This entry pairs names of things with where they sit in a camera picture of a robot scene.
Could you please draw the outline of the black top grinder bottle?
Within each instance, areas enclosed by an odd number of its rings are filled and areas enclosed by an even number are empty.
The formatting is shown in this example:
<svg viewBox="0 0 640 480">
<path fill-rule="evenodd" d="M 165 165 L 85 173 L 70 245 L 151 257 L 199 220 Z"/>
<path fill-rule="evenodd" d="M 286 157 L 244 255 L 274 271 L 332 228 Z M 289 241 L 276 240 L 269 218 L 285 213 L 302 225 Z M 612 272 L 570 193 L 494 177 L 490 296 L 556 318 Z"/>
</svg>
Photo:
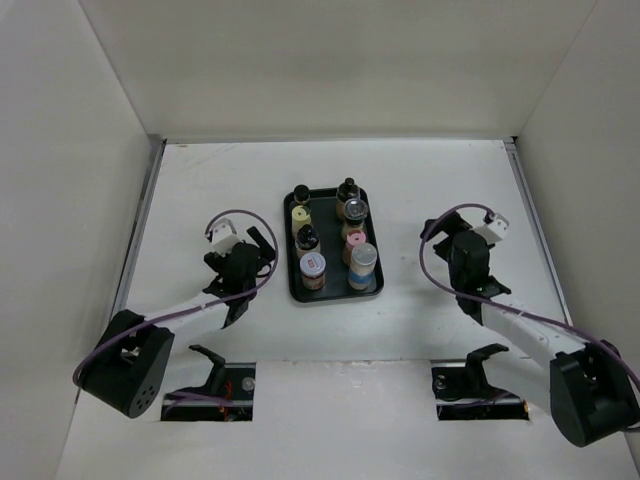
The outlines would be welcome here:
<svg viewBox="0 0 640 480">
<path fill-rule="evenodd" d="M 321 251 L 319 235 L 311 224 L 305 224 L 298 230 L 295 236 L 295 248 L 298 258 L 310 252 Z"/>
</svg>

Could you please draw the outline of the white cap dark spice jar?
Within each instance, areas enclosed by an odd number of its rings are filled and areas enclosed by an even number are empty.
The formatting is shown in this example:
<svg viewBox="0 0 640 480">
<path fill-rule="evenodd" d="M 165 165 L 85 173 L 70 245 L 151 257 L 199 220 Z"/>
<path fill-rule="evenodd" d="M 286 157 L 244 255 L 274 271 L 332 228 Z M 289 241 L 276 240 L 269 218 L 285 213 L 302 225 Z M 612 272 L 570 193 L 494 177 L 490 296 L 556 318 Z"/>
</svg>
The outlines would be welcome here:
<svg viewBox="0 0 640 480">
<path fill-rule="evenodd" d="M 299 262 L 302 284 L 308 290 L 319 290 L 325 284 L 326 260 L 321 253 L 308 252 Z"/>
</svg>

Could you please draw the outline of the yellow cap seasoning shaker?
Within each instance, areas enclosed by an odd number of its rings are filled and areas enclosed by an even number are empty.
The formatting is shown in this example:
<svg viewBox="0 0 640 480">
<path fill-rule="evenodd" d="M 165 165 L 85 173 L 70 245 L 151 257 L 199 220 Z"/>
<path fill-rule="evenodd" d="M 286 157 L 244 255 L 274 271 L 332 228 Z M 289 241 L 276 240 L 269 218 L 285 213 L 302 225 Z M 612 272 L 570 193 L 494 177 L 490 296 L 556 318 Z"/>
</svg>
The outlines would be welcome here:
<svg viewBox="0 0 640 480">
<path fill-rule="evenodd" d="M 291 230 L 296 235 L 304 225 L 310 225 L 311 211 L 306 205 L 296 205 L 291 211 Z"/>
</svg>

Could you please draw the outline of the small brown spice bottle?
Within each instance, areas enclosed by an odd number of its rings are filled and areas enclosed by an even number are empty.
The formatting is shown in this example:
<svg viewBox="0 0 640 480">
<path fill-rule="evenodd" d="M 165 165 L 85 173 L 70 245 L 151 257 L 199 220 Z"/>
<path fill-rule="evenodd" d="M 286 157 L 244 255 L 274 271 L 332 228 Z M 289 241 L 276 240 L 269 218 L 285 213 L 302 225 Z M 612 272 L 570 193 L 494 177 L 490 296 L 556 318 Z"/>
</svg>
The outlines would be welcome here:
<svg viewBox="0 0 640 480">
<path fill-rule="evenodd" d="M 294 202 L 298 206 L 306 206 L 310 202 L 310 190 L 304 184 L 296 185 L 294 190 Z"/>
</svg>

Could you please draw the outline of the pink cap seasoning shaker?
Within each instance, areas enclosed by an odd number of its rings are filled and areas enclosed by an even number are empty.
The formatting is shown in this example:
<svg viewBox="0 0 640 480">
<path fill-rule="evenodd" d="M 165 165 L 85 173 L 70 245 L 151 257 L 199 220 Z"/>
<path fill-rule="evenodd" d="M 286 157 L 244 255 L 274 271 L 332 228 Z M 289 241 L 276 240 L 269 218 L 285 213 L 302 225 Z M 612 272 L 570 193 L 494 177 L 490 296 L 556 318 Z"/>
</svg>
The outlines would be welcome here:
<svg viewBox="0 0 640 480">
<path fill-rule="evenodd" d="M 347 234 L 342 253 L 342 260 L 345 265 L 350 265 L 353 249 L 358 245 L 364 244 L 366 241 L 366 233 L 361 230 L 355 230 Z"/>
</svg>

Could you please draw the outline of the blue label silver cap jar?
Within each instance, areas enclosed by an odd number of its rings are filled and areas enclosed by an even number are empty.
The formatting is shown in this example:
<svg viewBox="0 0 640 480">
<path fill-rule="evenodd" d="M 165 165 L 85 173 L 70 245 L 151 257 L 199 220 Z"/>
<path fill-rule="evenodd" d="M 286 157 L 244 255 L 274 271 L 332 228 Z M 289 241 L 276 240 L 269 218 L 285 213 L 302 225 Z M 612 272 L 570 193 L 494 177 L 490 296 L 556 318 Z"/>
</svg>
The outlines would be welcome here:
<svg viewBox="0 0 640 480">
<path fill-rule="evenodd" d="M 348 283 L 355 290 L 365 290 L 371 284 L 378 261 L 375 246 L 365 242 L 356 245 L 351 252 Z"/>
</svg>

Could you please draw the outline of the black cap pepper grinder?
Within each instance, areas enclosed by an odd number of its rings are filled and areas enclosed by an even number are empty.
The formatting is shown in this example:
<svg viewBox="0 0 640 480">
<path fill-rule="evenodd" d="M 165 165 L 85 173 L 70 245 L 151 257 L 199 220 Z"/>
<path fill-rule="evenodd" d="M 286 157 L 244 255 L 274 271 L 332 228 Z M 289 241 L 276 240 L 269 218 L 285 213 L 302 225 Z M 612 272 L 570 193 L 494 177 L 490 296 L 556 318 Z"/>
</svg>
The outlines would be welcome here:
<svg viewBox="0 0 640 480">
<path fill-rule="evenodd" d="M 363 231 L 368 213 L 369 207 L 364 200 L 360 198 L 348 200 L 343 207 L 342 238 L 346 239 L 349 234 L 355 231 Z"/>
</svg>

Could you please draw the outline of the small dark cap bottle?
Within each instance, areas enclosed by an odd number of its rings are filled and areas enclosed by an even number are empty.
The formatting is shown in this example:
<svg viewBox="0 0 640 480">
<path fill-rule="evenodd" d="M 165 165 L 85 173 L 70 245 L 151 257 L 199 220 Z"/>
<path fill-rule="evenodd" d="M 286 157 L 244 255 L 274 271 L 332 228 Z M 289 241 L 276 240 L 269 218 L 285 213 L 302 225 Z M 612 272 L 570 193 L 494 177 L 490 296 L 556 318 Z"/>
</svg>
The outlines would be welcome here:
<svg viewBox="0 0 640 480">
<path fill-rule="evenodd" d="M 352 177 L 347 177 L 336 191 L 336 215 L 339 219 L 344 219 L 344 206 L 347 201 L 360 197 L 360 187 Z"/>
</svg>

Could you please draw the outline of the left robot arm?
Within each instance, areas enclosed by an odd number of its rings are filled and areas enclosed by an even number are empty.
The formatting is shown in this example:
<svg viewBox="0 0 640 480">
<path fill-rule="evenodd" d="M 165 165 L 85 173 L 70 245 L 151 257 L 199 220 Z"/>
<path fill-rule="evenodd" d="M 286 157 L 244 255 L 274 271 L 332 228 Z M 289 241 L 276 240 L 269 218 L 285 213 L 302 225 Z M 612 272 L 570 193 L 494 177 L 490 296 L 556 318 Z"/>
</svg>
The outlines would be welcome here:
<svg viewBox="0 0 640 480">
<path fill-rule="evenodd" d="M 214 279 L 191 300 L 161 313 L 117 312 L 93 351 L 73 373 L 74 384 L 130 419 L 143 415 L 161 394 L 172 355 L 197 352 L 211 364 L 197 366 L 190 386 L 176 387 L 175 399 L 210 399 L 224 387 L 224 359 L 199 345 L 207 334 L 236 323 L 248 310 L 274 272 L 277 240 L 266 239 L 255 227 L 249 242 L 237 237 L 225 219 L 210 226 L 206 237 L 212 250 L 204 261 Z"/>
</svg>

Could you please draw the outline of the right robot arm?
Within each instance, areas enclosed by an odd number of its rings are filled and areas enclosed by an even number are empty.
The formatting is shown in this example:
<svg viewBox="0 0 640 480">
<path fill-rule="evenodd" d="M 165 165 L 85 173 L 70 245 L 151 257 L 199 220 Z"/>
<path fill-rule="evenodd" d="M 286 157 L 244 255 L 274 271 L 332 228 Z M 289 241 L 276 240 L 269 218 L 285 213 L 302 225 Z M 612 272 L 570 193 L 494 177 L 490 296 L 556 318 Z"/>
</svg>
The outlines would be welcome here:
<svg viewBox="0 0 640 480">
<path fill-rule="evenodd" d="M 639 378 L 609 342 L 518 305 L 511 290 L 490 273 L 490 253 L 508 232 L 508 221 L 490 208 L 479 226 L 458 207 L 426 220 L 420 239 L 443 238 L 433 251 L 444 260 L 449 282 L 432 283 L 452 294 L 459 308 L 525 355 L 492 344 L 468 354 L 464 384 L 483 396 L 505 390 L 551 416 L 571 444 L 585 447 L 614 433 L 639 430 Z"/>
</svg>

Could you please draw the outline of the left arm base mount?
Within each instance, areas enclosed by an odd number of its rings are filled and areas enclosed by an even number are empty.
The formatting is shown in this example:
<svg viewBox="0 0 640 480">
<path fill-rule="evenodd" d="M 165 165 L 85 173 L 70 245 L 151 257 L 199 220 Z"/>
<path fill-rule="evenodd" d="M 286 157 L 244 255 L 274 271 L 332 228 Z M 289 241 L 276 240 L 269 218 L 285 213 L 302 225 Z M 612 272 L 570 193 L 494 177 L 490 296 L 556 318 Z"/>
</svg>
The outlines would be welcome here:
<svg viewBox="0 0 640 480">
<path fill-rule="evenodd" d="M 227 362 L 198 344 L 189 350 L 207 359 L 202 381 L 190 380 L 164 394 L 160 420 L 165 422 L 250 422 L 253 420 L 257 365 Z"/>
</svg>

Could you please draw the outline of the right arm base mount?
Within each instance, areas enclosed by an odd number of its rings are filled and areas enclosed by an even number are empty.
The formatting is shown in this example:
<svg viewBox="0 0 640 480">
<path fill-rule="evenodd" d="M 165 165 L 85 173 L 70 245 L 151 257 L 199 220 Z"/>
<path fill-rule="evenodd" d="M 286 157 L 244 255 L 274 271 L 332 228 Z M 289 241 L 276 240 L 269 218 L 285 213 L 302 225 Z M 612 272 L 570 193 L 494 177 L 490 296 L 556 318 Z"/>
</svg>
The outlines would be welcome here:
<svg viewBox="0 0 640 480">
<path fill-rule="evenodd" d="M 484 363 L 509 349 L 494 343 L 469 353 L 465 360 L 431 362 L 432 391 L 440 421 L 529 420 L 527 403 L 492 386 Z"/>
</svg>

